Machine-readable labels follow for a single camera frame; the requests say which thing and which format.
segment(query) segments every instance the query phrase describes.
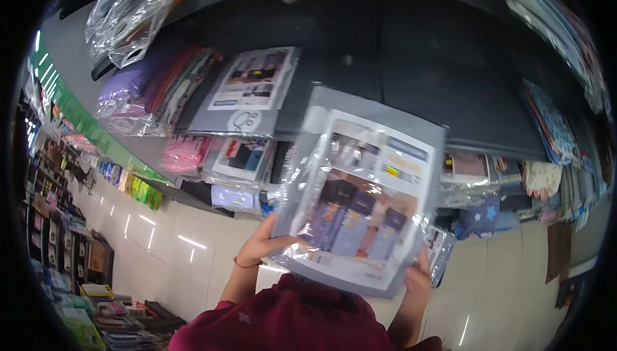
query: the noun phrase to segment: white tiled floor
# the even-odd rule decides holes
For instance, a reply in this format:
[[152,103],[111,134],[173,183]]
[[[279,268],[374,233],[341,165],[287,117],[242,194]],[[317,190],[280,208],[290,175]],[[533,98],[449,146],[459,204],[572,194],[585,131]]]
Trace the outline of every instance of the white tiled floor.
[[[79,193],[75,183],[71,188],[88,227],[115,250],[114,291],[158,301],[187,321],[216,306],[233,257],[258,225],[175,201],[153,212],[99,175],[92,196]],[[543,349],[566,314],[554,308],[559,282],[544,283],[546,235],[542,224],[523,224],[490,240],[458,242],[425,312],[422,338],[439,336],[449,350]],[[281,274],[261,268],[257,290]],[[367,299],[386,328],[403,293],[392,301]]]

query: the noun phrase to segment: merchandise display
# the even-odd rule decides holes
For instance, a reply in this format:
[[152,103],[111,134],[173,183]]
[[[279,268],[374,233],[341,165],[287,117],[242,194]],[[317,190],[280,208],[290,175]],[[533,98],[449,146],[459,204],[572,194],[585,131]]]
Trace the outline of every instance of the merchandise display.
[[182,175],[186,180],[201,179],[205,155],[212,137],[174,135],[167,139],[158,167]]
[[259,192],[243,188],[229,188],[212,185],[212,206],[226,208],[231,211],[242,211],[260,215]]
[[163,194],[161,192],[144,183],[138,177],[127,173],[127,170],[113,162],[101,161],[99,163],[99,173],[111,185],[119,188],[124,193],[130,194],[133,199],[147,205],[148,208],[154,211],[158,210],[160,203],[163,201]]
[[276,142],[213,137],[204,162],[205,182],[256,191],[267,190]]
[[544,201],[557,193],[561,182],[561,169],[562,166],[554,163],[525,161],[523,185],[527,190],[527,195],[533,194]]
[[300,49],[248,51],[229,64],[188,127],[191,134],[273,138]]
[[437,207],[446,129],[377,102],[313,89],[287,163],[270,255],[302,276],[391,299]]
[[440,206],[463,208],[480,205],[500,190],[497,169],[485,154],[445,152],[439,188]]
[[220,56],[179,33],[117,70],[99,95],[97,118],[124,135],[168,136],[195,88]]
[[466,239],[472,234],[492,237],[497,226],[500,201],[498,196],[488,196],[480,206],[461,210],[459,223],[454,229],[457,239]]
[[523,102],[542,138],[551,162],[569,165],[575,157],[576,140],[551,98],[537,85],[523,81]]
[[94,65],[109,59],[120,69],[143,59],[169,11],[182,0],[98,0],[85,37]]
[[456,238],[452,233],[440,230],[435,225],[426,227],[426,250],[433,288],[441,284],[445,267],[450,260]]

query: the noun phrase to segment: shelf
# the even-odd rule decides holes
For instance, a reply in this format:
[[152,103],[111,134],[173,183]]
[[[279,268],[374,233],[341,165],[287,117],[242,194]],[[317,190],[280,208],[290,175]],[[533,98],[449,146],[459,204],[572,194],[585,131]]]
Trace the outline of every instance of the shelf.
[[[82,41],[90,8],[51,17],[41,37],[63,80],[95,114],[112,72],[91,79]],[[521,78],[539,82],[564,112],[588,108],[559,55],[500,0],[185,0],[165,24],[171,30],[182,19],[200,27],[226,62],[251,49],[303,48],[276,126],[282,141],[294,140],[313,82],[447,125],[450,149],[536,161],[547,156],[518,97]],[[191,98],[176,132],[200,133],[188,126],[215,76]],[[156,167],[163,138],[113,137]]]
[[[566,74],[563,80],[569,82],[568,70],[552,67],[559,56],[550,59],[550,54],[543,54],[547,50],[541,41],[510,42],[519,29],[508,30],[501,19],[467,4],[410,1],[301,0],[286,5],[280,0],[230,0],[203,9],[192,20],[202,18],[205,41],[223,53],[227,65],[213,70],[198,87],[175,132],[203,134],[189,125],[235,55],[294,45],[303,50],[275,139],[295,139],[313,82],[320,82],[447,125],[449,149],[547,161],[539,133],[518,96],[521,77],[533,71],[521,69],[520,61],[508,56],[513,47],[526,50],[529,63],[539,64],[537,70],[551,70],[556,77]],[[256,13],[262,12],[275,19],[256,22]],[[209,17],[217,18],[216,26],[208,24]],[[552,95],[584,105],[582,89],[577,92],[575,84]]]

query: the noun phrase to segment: boxed product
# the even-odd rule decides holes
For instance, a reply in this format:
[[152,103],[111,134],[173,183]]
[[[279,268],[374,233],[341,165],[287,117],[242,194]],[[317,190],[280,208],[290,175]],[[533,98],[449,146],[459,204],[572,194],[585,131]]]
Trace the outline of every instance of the boxed product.
[[254,138],[212,138],[202,179],[210,184],[266,190],[276,142]]
[[315,87],[272,233],[310,247],[270,258],[344,291],[393,298],[437,206],[445,134],[406,112]]
[[[238,55],[207,95],[188,131],[273,138],[299,54],[299,48],[277,47]],[[197,90],[209,88],[202,85]]]

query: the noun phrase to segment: stacked packages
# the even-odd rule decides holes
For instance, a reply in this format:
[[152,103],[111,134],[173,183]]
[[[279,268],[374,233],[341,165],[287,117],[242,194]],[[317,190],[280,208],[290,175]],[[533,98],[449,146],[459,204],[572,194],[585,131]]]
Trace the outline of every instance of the stacked packages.
[[117,70],[99,95],[97,115],[107,130],[168,136],[186,102],[220,56],[184,37],[162,39],[148,55]]
[[423,242],[434,243],[431,262],[437,267],[439,257],[444,267],[453,239],[428,228],[445,133],[377,102],[316,87],[289,155],[272,233],[300,236],[310,247],[270,258],[321,283],[387,299]]

